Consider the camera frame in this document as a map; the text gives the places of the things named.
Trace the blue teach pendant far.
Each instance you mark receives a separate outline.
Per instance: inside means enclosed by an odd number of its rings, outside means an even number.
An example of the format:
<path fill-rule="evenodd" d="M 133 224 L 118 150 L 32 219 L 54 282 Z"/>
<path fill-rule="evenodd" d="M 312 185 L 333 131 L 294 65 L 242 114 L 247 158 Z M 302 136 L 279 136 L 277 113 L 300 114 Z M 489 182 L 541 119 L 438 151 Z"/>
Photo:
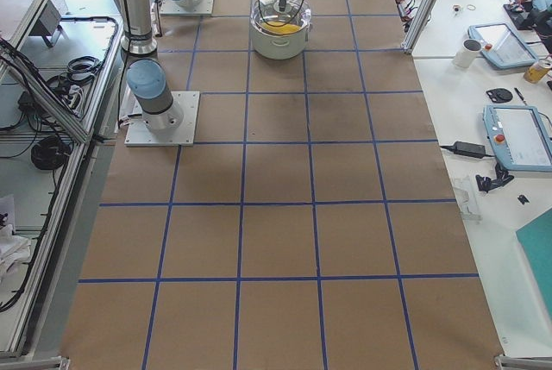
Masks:
<path fill-rule="evenodd" d="M 483 48 L 481 54 L 498 69 L 531 66 L 539 60 L 535 51 L 508 23 L 472 25 L 468 27 L 467 35 L 482 42 L 484 46 L 492 46 L 490 49 Z"/>

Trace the black round puck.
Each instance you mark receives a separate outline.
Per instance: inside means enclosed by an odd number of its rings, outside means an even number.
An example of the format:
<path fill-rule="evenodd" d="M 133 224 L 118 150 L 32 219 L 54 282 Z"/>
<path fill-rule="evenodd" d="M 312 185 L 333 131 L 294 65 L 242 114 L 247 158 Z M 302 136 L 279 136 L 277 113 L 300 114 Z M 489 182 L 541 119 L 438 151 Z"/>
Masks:
<path fill-rule="evenodd" d="M 487 90 L 486 95 L 493 103 L 509 103 L 513 99 L 511 91 L 506 88 Z"/>

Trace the yellow corn cob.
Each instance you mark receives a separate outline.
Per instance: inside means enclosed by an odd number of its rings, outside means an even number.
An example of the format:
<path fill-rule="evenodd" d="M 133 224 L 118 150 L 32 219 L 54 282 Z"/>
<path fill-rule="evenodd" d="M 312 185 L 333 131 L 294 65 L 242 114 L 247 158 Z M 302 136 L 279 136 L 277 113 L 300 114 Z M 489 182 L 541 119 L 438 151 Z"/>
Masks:
<path fill-rule="evenodd" d="M 296 34 L 302 29 L 301 25 L 275 21 L 261 22 L 260 27 L 272 35 Z"/>

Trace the teal board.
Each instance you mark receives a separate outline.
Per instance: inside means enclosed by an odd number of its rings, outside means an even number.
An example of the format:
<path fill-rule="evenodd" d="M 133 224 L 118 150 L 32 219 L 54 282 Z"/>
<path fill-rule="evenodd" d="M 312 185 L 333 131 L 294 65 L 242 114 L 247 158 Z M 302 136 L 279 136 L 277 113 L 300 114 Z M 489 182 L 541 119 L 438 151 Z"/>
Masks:
<path fill-rule="evenodd" d="M 551 210 L 525 224 L 516 235 L 551 315 Z"/>

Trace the pale green cooking pot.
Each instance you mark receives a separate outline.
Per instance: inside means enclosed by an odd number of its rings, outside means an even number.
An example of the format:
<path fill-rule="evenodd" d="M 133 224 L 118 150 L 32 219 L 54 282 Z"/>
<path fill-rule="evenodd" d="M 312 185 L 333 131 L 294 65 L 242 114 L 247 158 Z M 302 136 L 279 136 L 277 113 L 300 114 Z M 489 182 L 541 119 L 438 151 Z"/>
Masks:
<path fill-rule="evenodd" d="M 288 60 L 302 53 L 309 39 L 311 24 L 296 34 L 272 35 L 261 32 L 249 23 L 249 36 L 253 50 L 270 60 Z"/>

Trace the black power brick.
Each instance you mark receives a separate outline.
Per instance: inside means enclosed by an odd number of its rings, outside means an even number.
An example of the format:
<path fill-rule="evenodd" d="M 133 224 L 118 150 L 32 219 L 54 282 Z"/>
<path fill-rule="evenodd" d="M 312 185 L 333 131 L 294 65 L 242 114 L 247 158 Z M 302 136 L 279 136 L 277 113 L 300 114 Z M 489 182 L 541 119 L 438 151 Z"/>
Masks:
<path fill-rule="evenodd" d="M 482 159 L 487 157 L 486 148 L 484 145 L 475 144 L 471 142 L 456 141 L 452 145 L 454 154 L 472 157 L 476 159 Z"/>

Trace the white crumpled cloth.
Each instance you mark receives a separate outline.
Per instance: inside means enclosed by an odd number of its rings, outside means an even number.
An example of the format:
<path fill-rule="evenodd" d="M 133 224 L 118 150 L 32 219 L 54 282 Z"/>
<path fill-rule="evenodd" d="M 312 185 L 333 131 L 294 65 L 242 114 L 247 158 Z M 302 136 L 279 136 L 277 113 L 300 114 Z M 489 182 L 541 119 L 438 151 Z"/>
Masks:
<path fill-rule="evenodd" d="M 31 258 L 31 240 L 16 233 L 15 200 L 1 197 L 1 280 Z"/>

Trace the blue teach pendant near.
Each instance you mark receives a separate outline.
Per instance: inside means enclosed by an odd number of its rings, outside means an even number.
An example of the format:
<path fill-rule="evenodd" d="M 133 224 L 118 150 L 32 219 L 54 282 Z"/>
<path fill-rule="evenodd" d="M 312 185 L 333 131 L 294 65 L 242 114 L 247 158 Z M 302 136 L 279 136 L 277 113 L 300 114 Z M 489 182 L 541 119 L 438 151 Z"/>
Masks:
<path fill-rule="evenodd" d="M 484 107 L 482 120 L 503 168 L 551 172 L 551 140 L 536 107 L 490 104 Z"/>

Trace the blue teach pendant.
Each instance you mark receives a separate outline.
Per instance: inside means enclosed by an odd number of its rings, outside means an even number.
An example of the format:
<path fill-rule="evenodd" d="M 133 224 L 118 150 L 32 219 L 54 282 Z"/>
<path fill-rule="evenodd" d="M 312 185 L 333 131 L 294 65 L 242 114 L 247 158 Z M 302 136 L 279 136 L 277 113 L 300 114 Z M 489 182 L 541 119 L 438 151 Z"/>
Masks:
<path fill-rule="evenodd" d="M 472 25 L 468 27 L 467 35 L 482 42 L 484 46 L 492 46 L 490 49 L 483 48 L 481 54 L 498 69 L 531 66 L 539 60 L 535 51 L 508 23 Z"/>
<path fill-rule="evenodd" d="M 484 107 L 482 120 L 503 168 L 551 172 L 551 140 L 536 107 L 490 104 Z"/>

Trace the white mug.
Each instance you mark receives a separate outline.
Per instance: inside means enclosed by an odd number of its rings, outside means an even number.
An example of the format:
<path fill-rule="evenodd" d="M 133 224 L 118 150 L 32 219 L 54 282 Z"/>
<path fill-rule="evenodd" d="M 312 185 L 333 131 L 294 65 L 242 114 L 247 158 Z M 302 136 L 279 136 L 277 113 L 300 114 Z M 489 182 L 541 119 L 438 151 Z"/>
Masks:
<path fill-rule="evenodd" d="M 471 66 L 482 49 L 481 42 L 475 39 L 466 39 L 462 42 L 460 49 L 454 56 L 454 66 L 467 69 Z"/>

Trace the glass pot lid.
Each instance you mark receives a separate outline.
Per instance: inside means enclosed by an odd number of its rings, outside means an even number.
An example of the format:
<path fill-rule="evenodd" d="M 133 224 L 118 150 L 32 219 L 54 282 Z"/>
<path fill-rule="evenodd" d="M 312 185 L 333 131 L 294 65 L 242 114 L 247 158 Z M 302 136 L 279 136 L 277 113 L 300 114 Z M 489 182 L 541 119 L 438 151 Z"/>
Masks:
<path fill-rule="evenodd" d="M 294 34 L 311 24 L 311 8 L 305 0 L 256 0 L 251 12 L 251 24 L 269 34 Z"/>

